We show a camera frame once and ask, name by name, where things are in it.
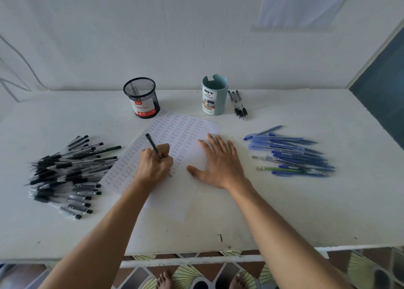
pile of blue pens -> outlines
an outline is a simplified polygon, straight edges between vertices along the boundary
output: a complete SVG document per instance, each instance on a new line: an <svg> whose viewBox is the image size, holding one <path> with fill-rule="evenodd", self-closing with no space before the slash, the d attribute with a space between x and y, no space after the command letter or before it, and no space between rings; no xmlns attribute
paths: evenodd
<svg viewBox="0 0 404 289"><path fill-rule="evenodd" d="M117 156L102 158L99 154L121 146L99 149L104 143L89 145L89 141L88 135L77 136L60 152L32 162L35 171L28 182L29 196L74 219L93 213L90 201L102 194L98 182L118 160Z"/></svg>
<svg viewBox="0 0 404 289"><path fill-rule="evenodd" d="M313 177L328 177L330 173L335 172L335 167L327 163L321 152L306 147L316 144L315 141L274 133L279 128L282 128L282 125L245 136L244 140L250 140L250 150L272 153L272 156L252 156L253 158L279 164L278 168L258 166L257 170L271 171L277 176Z"/></svg>

black mesh pen holder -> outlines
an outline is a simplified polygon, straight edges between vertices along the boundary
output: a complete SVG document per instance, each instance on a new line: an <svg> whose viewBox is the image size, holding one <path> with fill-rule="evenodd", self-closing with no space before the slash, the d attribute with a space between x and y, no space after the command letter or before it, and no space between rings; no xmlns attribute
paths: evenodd
<svg viewBox="0 0 404 289"><path fill-rule="evenodd" d="M124 93L131 100L133 110L139 118L153 118L160 111L154 80L147 77L129 80L124 86Z"/></svg>

bare foot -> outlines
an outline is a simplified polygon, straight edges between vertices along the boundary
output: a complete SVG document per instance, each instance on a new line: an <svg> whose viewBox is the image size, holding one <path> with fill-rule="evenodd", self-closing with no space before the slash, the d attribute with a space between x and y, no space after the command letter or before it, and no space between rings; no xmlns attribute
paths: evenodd
<svg viewBox="0 0 404 289"><path fill-rule="evenodd" d="M235 277L231 280L229 289L245 289L245 288L246 288L245 280L241 277L239 273L237 273Z"/></svg>
<svg viewBox="0 0 404 289"><path fill-rule="evenodd" d="M164 271L157 279L156 289L173 289L174 282L168 271Z"/></svg>

person's left hand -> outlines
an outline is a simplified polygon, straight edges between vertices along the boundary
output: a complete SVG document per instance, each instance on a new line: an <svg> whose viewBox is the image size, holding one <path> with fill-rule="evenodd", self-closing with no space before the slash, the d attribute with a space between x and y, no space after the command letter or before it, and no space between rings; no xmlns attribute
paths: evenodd
<svg viewBox="0 0 404 289"><path fill-rule="evenodd" d="M153 149L147 148L141 152L139 167L134 177L137 183L153 188L169 175L174 163L174 159L169 156L170 145L160 144L157 148L163 156L162 159L159 159Z"/></svg>

product label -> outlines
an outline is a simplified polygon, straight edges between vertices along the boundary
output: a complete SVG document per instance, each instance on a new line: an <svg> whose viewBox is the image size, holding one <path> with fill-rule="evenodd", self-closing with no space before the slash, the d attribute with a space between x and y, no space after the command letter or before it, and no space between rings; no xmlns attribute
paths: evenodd
<svg viewBox="0 0 404 289"><path fill-rule="evenodd" d="M208 88L202 88L202 108L207 114L215 113L217 92L212 92Z"/></svg>
<svg viewBox="0 0 404 289"><path fill-rule="evenodd" d="M141 117L148 117L156 113L153 99L146 101L131 101L134 112Z"/></svg>

